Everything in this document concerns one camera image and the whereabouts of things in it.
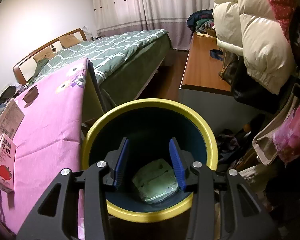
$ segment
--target wooden desk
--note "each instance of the wooden desk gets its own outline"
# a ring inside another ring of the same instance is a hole
[[[216,39],[194,34],[179,98],[204,118],[214,135],[225,128],[236,133],[261,111],[234,100],[230,85],[219,77],[222,61],[210,57],[210,49],[217,48]]]
[[[210,49],[217,49],[215,38],[193,34],[182,89],[198,90],[230,96],[230,85],[219,77],[222,61],[210,57]]]

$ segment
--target cardboard box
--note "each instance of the cardboard box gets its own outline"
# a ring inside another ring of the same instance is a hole
[[[24,117],[24,113],[12,98],[0,115],[0,135],[5,133],[12,140]]]
[[[14,160],[16,145],[3,133],[0,136],[0,189],[6,193],[14,190]]]

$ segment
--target wooden shelf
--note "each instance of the wooden shelf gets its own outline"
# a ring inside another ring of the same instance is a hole
[[[218,49],[215,38],[193,34],[180,88],[230,96],[230,85],[219,77],[222,61],[210,57],[210,49]]]

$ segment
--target brown leather handbag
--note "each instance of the brown leather handbag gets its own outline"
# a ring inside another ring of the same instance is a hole
[[[222,70],[219,72],[221,79],[231,85],[234,80],[235,72],[239,65],[239,56],[229,51],[224,50]]]

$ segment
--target pink cloth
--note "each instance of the pink cloth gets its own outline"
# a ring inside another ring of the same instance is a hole
[[[289,26],[297,3],[294,0],[268,0],[275,19],[279,22],[287,41],[289,39]]]
[[[283,162],[289,163],[300,156],[300,106],[274,132],[272,141]]]
[[[13,142],[17,146],[14,192],[0,191],[0,219],[17,233],[27,215],[63,168],[80,170],[80,132],[87,58],[73,62],[37,82],[38,97],[26,104]],[[83,218],[81,205],[79,221]]]

